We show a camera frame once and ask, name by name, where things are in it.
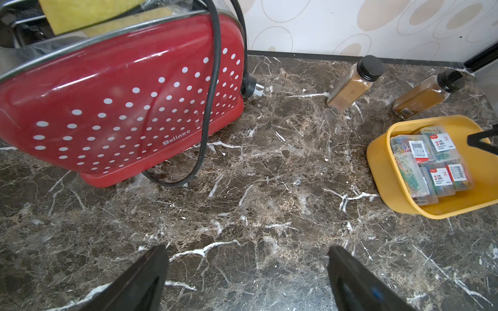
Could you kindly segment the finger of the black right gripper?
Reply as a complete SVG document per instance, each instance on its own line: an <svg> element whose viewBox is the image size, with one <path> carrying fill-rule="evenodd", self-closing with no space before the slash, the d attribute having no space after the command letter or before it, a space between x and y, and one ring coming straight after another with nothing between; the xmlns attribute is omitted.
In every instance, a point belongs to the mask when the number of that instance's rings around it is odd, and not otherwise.
<svg viewBox="0 0 498 311"><path fill-rule="evenodd" d="M497 146L486 143L485 139L493 138L498 135L497 124L494 124L490 130L469 135L467 145L473 148L484 150L490 154L498 155Z"/></svg>

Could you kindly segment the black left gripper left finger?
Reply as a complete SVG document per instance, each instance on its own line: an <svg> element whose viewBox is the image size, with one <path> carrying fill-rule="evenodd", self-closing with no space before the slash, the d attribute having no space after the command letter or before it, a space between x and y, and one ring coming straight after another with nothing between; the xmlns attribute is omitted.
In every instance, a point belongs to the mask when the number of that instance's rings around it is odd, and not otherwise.
<svg viewBox="0 0 498 311"><path fill-rule="evenodd" d="M81 309L158 310L168 268L166 246L154 246Z"/></svg>

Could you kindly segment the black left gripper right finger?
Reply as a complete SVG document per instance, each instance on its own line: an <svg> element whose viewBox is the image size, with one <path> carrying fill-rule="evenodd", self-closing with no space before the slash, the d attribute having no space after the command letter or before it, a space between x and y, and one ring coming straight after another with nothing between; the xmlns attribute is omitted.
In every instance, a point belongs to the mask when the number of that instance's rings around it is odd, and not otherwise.
<svg viewBox="0 0 498 311"><path fill-rule="evenodd" d="M413 310L341 246L328 250L328 276L338 310Z"/></svg>

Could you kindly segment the paper clip box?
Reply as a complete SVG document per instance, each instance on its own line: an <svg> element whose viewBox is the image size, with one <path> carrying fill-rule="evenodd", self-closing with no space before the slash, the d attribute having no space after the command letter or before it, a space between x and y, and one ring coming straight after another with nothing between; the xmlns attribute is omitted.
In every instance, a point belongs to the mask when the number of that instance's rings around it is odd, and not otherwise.
<svg viewBox="0 0 498 311"><path fill-rule="evenodd" d="M446 162L453 188L456 192L470 190L473 188L472 179L465 164L460 159Z"/></svg>
<svg viewBox="0 0 498 311"><path fill-rule="evenodd" d="M454 142L443 127L427 126L420 130L420 134L429 139L430 147L437 163L460 158Z"/></svg>
<svg viewBox="0 0 498 311"><path fill-rule="evenodd" d="M456 193L449 171L444 165L422 165L421 171L429 191L437 197L452 196Z"/></svg>
<svg viewBox="0 0 498 311"><path fill-rule="evenodd" d="M429 139L424 135L398 135L390 138L394 154L410 153L419 165L434 163L435 155L429 146Z"/></svg>
<svg viewBox="0 0 498 311"><path fill-rule="evenodd" d="M394 154L394 159L409 191L410 197L418 206L438 203L434 187L429 181L429 173L420 167L415 157L409 153Z"/></svg>

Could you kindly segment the yellow plastic storage tray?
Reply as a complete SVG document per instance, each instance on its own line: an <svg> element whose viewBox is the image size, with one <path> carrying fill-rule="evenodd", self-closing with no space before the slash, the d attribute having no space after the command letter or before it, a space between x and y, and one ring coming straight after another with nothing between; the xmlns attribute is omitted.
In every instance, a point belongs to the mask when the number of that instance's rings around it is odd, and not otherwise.
<svg viewBox="0 0 498 311"><path fill-rule="evenodd" d="M452 138L471 176L473 188L446 196L439 203L420 207L411 198L390 147L390 138L415 133L425 126L442 126ZM397 213L440 220L497 203L497 156L467 144L468 136L482 128L464 115L416 119L393 124L373 140L366 156L381 199Z"/></svg>

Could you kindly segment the right cinnamon spice bottle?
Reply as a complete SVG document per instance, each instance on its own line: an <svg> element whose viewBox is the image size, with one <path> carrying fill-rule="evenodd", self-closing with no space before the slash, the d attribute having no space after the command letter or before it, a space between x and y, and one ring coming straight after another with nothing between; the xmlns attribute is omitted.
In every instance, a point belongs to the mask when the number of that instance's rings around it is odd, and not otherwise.
<svg viewBox="0 0 498 311"><path fill-rule="evenodd" d="M430 76L397 98L392 111L407 120L444 102L451 94L462 89L464 84L464 75L460 71L447 69Z"/></svg>

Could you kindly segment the cinnamon spice bottle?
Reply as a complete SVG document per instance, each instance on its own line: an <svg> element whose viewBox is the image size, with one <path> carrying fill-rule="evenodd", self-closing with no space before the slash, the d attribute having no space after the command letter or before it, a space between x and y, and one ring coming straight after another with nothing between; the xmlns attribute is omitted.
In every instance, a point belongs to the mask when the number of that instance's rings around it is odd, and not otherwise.
<svg viewBox="0 0 498 311"><path fill-rule="evenodd" d="M326 105L344 112L371 88L384 71L379 58L372 55L363 57L331 88Z"/></svg>
<svg viewBox="0 0 498 311"><path fill-rule="evenodd" d="M392 111L407 120L444 102L451 94L462 89L464 84L464 75L460 71L447 69L430 76L397 98Z"/></svg>

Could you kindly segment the left cinnamon spice bottle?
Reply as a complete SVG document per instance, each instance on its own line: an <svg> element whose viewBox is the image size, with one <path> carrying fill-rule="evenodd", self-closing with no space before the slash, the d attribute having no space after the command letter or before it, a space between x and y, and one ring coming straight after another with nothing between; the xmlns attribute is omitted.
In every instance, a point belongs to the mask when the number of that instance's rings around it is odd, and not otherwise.
<svg viewBox="0 0 498 311"><path fill-rule="evenodd" d="M384 71L379 58L372 55L363 57L331 88L326 105L344 112L371 88Z"/></svg>

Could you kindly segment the red polka dot toaster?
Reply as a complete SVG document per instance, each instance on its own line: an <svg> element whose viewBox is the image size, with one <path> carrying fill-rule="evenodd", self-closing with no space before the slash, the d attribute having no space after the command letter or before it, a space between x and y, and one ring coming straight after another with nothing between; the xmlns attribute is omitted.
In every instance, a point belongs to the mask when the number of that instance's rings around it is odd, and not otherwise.
<svg viewBox="0 0 498 311"><path fill-rule="evenodd" d="M55 35L40 1L1 2L1 138L109 187L200 147L254 93L238 1L169 1L174 14L97 36Z"/></svg>

